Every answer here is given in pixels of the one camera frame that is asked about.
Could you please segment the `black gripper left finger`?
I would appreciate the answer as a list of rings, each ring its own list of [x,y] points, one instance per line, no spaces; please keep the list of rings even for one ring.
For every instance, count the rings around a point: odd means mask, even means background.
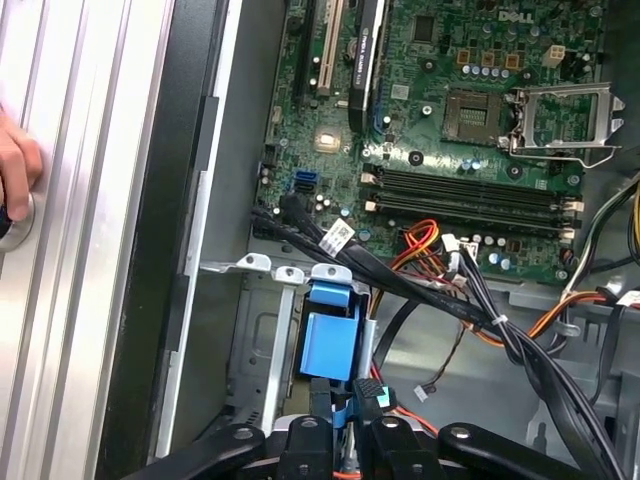
[[[330,382],[311,380],[310,413],[280,417],[267,435],[232,424],[134,472],[134,479],[331,479]]]

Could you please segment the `person's left hand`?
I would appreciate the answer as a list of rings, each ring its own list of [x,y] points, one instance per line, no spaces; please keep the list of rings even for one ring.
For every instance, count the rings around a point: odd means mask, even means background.
[[[43,170],[41,150],[35,139],[1,109],[1,204],[13,222],[26,219],[29,198]]]

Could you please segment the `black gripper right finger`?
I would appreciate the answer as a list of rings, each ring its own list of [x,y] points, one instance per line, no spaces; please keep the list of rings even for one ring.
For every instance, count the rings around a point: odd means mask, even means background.
[[[408,420],[387,415],[376,379],[353,382],[355,445],[363,479],[578,479],[561,461],[468,423],[427,442]]]

